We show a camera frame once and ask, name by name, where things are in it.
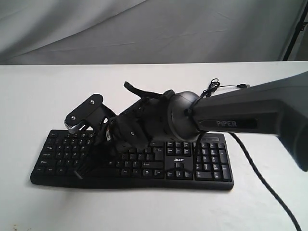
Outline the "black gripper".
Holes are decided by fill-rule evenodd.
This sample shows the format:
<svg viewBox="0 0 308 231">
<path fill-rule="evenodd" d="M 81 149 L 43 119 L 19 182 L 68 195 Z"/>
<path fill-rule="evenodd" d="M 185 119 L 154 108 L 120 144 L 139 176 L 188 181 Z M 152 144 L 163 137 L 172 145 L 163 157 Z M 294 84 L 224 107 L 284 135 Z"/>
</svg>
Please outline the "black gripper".
<svg viewBox="0 0 308 231">
<path fill-rule="evenodd" d="M 125 82 L 124 87 L 139 96 L 132 106 L 116 115 L 101 103 L 94 111 L 95 142 L 93 161 L 80 162 L 74 174 L 83 180 L 96 166 L 114 160 L 130 148 L 145 149 L 155 139 L 171 136 L 167 121 L 167 110 L 174 90 L 156 93 L 140 90 Z"/>
</svg>

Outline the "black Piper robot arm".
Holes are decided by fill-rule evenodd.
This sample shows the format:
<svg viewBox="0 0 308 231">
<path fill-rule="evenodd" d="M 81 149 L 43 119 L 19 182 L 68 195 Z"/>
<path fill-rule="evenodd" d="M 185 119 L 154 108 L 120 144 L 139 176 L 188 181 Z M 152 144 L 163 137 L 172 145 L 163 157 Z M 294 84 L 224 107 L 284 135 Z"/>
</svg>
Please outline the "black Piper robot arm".
<svg viewBox="0 0 308 231">
<path fill-rule="evenodd" d="M 71 133 L 93 128 L 95 149 L 75 174 L 84 178 L 130 148 L 153 140 L 200 141 L 209 131 L 271 134 L 278 137 L 298 167 L 308 169 L 308 75 L 296 76 L 203 97 L 190 91 L 143 91 L 124 84 L 139 100 L 116 115 L 93 95 L 75 109 Z"/>
</svg>

